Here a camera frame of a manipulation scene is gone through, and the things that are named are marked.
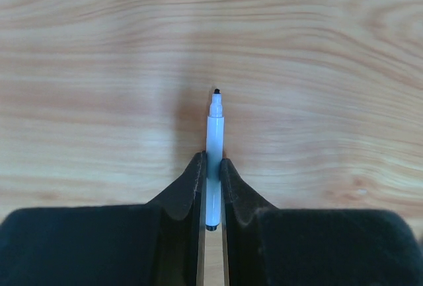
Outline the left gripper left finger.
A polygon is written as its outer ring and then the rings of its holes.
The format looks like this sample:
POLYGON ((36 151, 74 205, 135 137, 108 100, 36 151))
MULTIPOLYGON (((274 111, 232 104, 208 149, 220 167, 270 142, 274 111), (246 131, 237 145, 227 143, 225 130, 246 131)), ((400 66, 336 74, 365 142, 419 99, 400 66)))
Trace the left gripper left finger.
POLYGON ((202 285, 206 155, 144 204, 17 209, 2 285, 202 285))

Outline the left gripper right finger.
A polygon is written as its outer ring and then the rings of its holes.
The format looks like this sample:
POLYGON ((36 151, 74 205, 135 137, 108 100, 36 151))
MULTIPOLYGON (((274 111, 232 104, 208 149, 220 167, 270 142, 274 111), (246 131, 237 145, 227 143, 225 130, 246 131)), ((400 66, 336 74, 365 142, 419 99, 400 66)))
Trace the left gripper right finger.
POLYGON ((398 214, 280 209, 224 159, 226 285, 421 285, 422 251, 398 214))

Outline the white thin pen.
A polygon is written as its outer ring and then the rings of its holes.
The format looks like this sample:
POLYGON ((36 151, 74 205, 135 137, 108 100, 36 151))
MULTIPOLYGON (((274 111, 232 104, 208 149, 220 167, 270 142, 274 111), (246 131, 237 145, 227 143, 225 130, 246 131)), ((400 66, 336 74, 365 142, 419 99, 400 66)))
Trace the white thin pen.
POLYGON ((223 159, 225 118, 222 95, 215 89, 211 96, 206 129, 206 229, 215 231, 221 222, 221 181, 219 171, 223 159))

